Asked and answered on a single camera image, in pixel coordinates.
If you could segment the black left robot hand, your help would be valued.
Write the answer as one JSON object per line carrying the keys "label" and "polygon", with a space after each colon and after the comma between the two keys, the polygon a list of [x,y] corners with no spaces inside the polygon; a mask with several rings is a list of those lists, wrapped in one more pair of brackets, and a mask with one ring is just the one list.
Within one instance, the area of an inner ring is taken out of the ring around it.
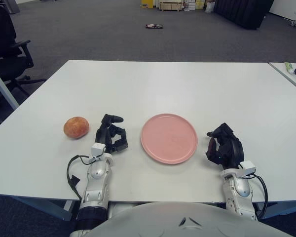
{"label": "black left robot hand", "polygon": [[106,146],[106,153],[112,154],[128,148],[126,130],[115,126],[114,123],[121,123],[124,119],[119,116],[105,114],[101,126],[96,132],[95,142]]}

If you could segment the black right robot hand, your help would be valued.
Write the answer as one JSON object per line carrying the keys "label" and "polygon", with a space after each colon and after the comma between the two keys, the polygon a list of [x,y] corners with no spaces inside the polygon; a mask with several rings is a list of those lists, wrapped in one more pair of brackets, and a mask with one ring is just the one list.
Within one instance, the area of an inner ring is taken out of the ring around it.
{"label": "black right robot hand", "polygon": [[206,152],[209,161],[221,164],[223,169],[238,168],[238,165],[244,161],[242,143],[226,123],[208,132],[207,136],[210,137]]}

